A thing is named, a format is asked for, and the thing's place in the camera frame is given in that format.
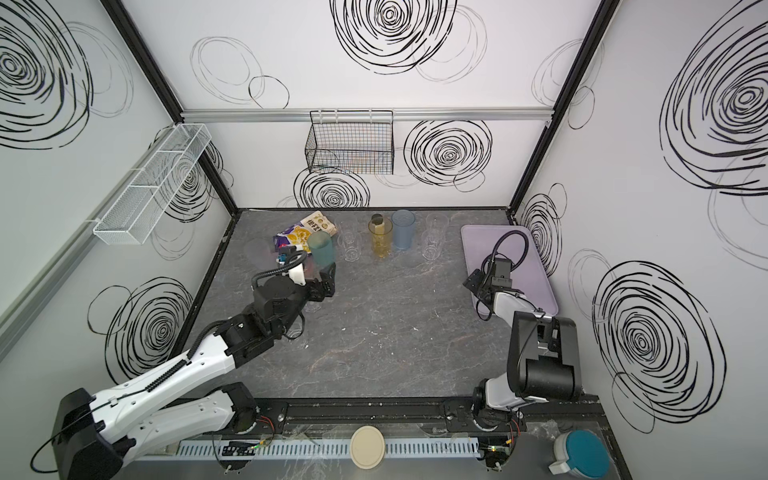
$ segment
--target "gray marble table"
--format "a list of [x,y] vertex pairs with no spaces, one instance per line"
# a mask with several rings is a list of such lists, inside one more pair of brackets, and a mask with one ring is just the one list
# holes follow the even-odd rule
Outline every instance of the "gray marble table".
[[[353,212],[361,233],[371,214]],[[484,378],[505,371],[510,330],[475,315],[461,227],[506,225],[502,210],[452,210],[442,255],[422,257],[418,238],[429,212],[417,211],[414,247],[360,260],[337,256],[336,295],[306,313],[305,333],[282,339],[260,357],[195,390],[243,382],[254,397],[367,397],[470,395]],[[326,212],[331,221],[337,212]],[[240,218],[187,346],[208,323],[239,313],[253,301],[252,275],[273,268],[272,235],[307,215],[302,211],[247,211]],[[363,234],[363,241],[369,238]]]

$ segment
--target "vent grate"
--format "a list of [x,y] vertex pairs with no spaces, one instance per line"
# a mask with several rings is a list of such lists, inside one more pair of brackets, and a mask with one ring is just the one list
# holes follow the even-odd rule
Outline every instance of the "vent grate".
[[[349,458],[349,439],[274,440],[252,455],[225,455],[228,440],[216,442],[219,460],[311,460]],[[384,458],[479,458],[478,440],[385,439]],[[139,460],[215,460],[210,440],[184,440],[175,455],[145,455]]]

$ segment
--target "red wire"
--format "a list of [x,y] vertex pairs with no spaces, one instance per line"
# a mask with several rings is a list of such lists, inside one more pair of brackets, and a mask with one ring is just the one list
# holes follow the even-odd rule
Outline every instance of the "red wire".
[[[515,427],[518,429],[518,436],[520,436],[520,425],[515,421],[515,419],[511,419],[515,423]],[[509,436],[512,438],[512,444],[515,444],[515,434],[512,431],[512,424],[509,424]]]

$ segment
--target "white wire basket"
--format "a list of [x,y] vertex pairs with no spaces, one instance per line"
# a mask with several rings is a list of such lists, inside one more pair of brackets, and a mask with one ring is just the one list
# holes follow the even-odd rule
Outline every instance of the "white wire basket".
[[94,235],[107,245],[141,245],[210,143],[204,124],[177,124],[125,187]]

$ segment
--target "black cable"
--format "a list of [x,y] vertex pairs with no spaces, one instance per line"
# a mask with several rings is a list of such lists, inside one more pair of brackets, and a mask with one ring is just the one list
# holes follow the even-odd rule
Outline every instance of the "black cable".
[[523,360],[523,352],[525,351],[525,347],[528,346],[528,342],[531,341],[531,338],[533,337],[534,332],[538,331],[538,326],[541,324],[541,319],[544,318],[544,315],[545,315],[545,313],[542,311],[541,315],[536,317],[536,325],[533,326],[533,329],[531,330],[531,332],[528,334],[528,337],[523,342],[523,347],[520,349],[520,353],[518,355],[518,365],[515,367],[515,371],[516,372],[520,371],[520,362],[522,362],[522,360]]
[[278,273],[287,272],[288,270],[294,268],[295,266],[303,263],[304,260],[306,260],[306,252],[304,250],[298,250],[292,253],[289,257],[286,258],[285,265],[279,266],[272,270],[259,272],[256,275],[254,275],[250,279],[251,288],[255,290],[259,286],[259,280],[268,276],[277,275]]
[[[498,252],[498,248],[502,245],[504,240],[507,240],[509,237],[511,237],[513,235],[519,235],[520,237],[523,237],[523,242],[524,242],[523,243],[523,253],[520,256],[520,260],[518,260],[517,262],[513,262],[511,260],[511,258],[507,257],[503,253],[499,253]],[[488,282],[488,278],[491,276],[491,272],[493,272],[493,267],[496,264],[496,257],[499,257],[499,256],[504,257],[505,259],[509,260],[509,262],[511,263],[511,267],[509,269],[509,273],[514,272],[525,261],[525,258],[528,256],[528,236],[525,235],[525,233],[521,232],[520,230],[510,230],[507,233],[505,233],[504,235],[502,235],[501,237],[499,237],[498,240],[496,240],[496,244],[493,246],[493,250],[491,251],[491,253],[485,259],[483,259],[483,261],[482,261],[482,263],[480,265],[480,271],[482,271],[485,274],[485,276],[483,277],[483,281],[480,282],[481,286],[485,285]],[[478,300],[475,303],[475,313],[477,314],[477,316],[478,316],[478,318],[480,320],[482,320],[483,322],[488,322],[491,319],[491,317],[493,317],[493,310],[491,308],[488,308],[488,316],[483,318],[480,315],[479,307],[480,307],[480,300]]]
[[520,237],[523,237],[524,246],[523,246],[523,253],[520,256],[520,260],[518,260],[517,263],[512,262],[511,260],[508,260],[512,263],[512,266],[509,270],[509,273],[514,272],[523,261],[525,261],[525,258],[528,256],[528,236],[525,233],[522,233],[520,230],[510,230],[504,235],[502,235],[498,240],[496,240],[496,245],[493,246],[493,251],[489,255],[491,259],[488,261],[488,272],[485,273],[485,278],[483,279],[481,285],[485,284],[485,282],[488,281],[488,277],[491,275],[491,272],[493,271],[493,266],[496,264],[496,256],[498,255],[498,248],[502,245],[504,240],[507,240],[512,235],[519,235]]
[[172,377],[176,372],[184,368],[185,365],[188,365],[189,362],[192,361],[192,357],[194,356],[195,352],[198,348],[200,348],[200,344],[203,342],[206,336],[208,336],[208,333],[218,328],[220,325],[223,325],[226,323],[226,320],[217,320],[215,322],[211,322],[208,325],[203,328],[203,330],[197,334],[197,338],[192,342],[192,347],[190,347],[189,352],[187,352],[187,359],[186,360],[179,360],[176,365],[170,367],[168,370],[166,370],[162,375],[157,377],[155,380],[152,381],[149,385],[147,385],[147,388],[145,389],[147,392],[151,392],[152,390],[156,389],[158,386],[160,386],[161,383],[168,380],[170,377]]
[[[139,394],[139,393],[142,393],[142,392],[145,392],[145,391],[146,391],[146,389],[142,389],[142,390],[138,390],[138,391],[136,391],[136,392],[132,392],[132,393],[126,393],[125,395],[118,397],[118,398],[115,400],[115,402],[119,402],[120,400],[122,400],[122,399],[124,399],[124,398],[127,398],[127,397],[129,397],[129,396],[133,396],[133,395],[137,395],[137,394]],[[40,454],[40,452],[42,451],[42,449],[44,449],[44,448],[45,448],[45,446],[46,446],[47,444],[49,444],[49,443],[53,442],[53,441],[56,439],[56,437],[58,437],[59,435],[61,435],[62,433],[64,433],[64,430],[66,430],[66,429],[68,429],[69,427],[73,426],[75,423],[77,423],[77,422],[80,422],[82,419],[84,419],[84,418],[85,418],[85,417],[87,417],[88,415],[92,414],[92,413],[93,413],[93,412],[95,412],[96,410],[99,410],[100,408],[102,408],[102,407],[105,407],[105,406],[109,405],[110,403],[111,403],[111,402],[105,402],[105,403],[102,403],[101,405],[99,405],[99,406],[98,406],[98,407],[96,407],[95,409],[91,409],[91,410],[88,410],[86,413],[84,413],[84,414],[80,415],[79,417],[77,417],[77,418],[76,418],[75,420],[73,420],[72,422],[69,422],[69,423],[68,423],[66,426],[63,426],[63,427],[61,427],[61,430],[59,430],[58,432],[56,432],[55,434],[53,434],[53,436],[52,436],[51,438],[49,438],[48,440],[46,440],[44,444],[40,445],[40,448],[38,448],[37,450],[35,450],[35,453],[34,453],[34,454],[32,454],[32,458],[30,458],[30,459],[29,459],[29,468],[31,468],[31,470],[32,470],[34,473],[56,473],[56,472],[58,472],[58,470],[38,470],[38,469],[37,469],[37,467],[35,467],[35,458],[37,458],[37,457],[38,457],[38,455]]]

